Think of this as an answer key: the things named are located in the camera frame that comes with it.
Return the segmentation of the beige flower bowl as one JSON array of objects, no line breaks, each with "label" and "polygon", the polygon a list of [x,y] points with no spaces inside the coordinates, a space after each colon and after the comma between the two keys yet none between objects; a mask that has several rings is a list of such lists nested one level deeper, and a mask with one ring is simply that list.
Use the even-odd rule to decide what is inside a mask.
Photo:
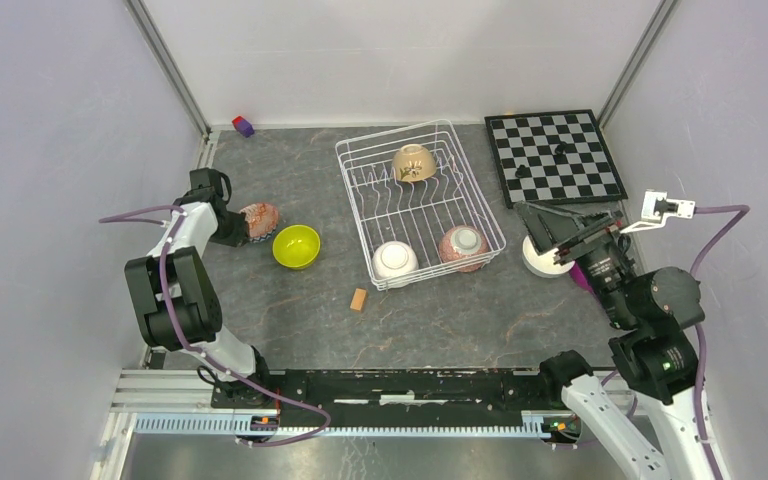
[{"label": "beige flower bowl", "polygon": [[419,182],[437,173],[437,164],[432,152],[420,144],[406,144],[400,147],[392,161],[394,178],[400,182]]}]

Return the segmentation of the blue patterned bowl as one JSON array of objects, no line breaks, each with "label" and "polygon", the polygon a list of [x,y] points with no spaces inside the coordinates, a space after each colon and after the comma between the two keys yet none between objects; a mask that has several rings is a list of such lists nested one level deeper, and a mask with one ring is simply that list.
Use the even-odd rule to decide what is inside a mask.
[{"label": "blue patterned bowl", "polygon": [[245,217],[251,243],[268,240],[275,233],[280,221],[278,209],[265,202],[249,204],[243,207],[239,213]]}]

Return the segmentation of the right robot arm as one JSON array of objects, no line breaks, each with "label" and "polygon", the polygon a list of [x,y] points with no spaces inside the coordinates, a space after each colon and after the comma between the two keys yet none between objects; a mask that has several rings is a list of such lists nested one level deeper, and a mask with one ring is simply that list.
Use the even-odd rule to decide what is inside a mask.
[{"label": "right robot arm", "polygon": [[612,325],[622,336],[609,347],[617,373],[646,411],[659,441],[653,446],[608,396],[576,351],[539,366],[537,392],[551,408],[566,406],[582,420],[631,479],[725,479],[704,392],[704,347],[685,331],[705,318],[699,281],[677,267],[638,274],[628,256],[629,236],[658,229],[670,217],[691,218],[689,201],[656,199],[641,221],[625,225],[607,210],[581,214],[539,201],[514,209],[539,256],[576,264]]}]

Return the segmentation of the yellow-green bowl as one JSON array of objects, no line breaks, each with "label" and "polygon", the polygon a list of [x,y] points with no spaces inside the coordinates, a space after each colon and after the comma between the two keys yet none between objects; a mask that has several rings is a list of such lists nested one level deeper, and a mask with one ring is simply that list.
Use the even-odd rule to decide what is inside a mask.
[{"label": "yellow-green bowl", "polygon": [[303,270],[318,258],[321,239],[316,230],[307,225],[290,225],[274,237],[272,255],[283,267]]}]

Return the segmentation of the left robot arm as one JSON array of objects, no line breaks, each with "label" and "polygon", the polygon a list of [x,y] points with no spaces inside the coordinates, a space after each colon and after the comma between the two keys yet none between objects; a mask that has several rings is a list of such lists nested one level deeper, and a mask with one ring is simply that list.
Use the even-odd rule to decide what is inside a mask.
[{"label": "left robot arm", "polygon": [[241,247],[250,241],[244,214],[227,205],[228,176],[212,168],[190,172],[190,188],[165,206],[165,231],[145,256],[128,261],[124,275],[143,341],[183,352],[220,401],[262,407],[274,394],[262,355],[223,325],[218,295],[202,261],[210,243]]}]

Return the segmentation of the white ribbed bowl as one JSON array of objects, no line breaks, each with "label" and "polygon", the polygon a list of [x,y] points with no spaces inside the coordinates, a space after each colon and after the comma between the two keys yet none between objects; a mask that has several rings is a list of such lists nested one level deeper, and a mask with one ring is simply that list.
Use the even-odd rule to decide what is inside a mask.
[{"label": "white ribbed bowl", "polygon": [[553,279],[570,273],[575,266],[574,262],[556,263],[556,249],[539,254],[530,236],[526,236],[522,242],[522,260],[526,268],[534,275]]}]

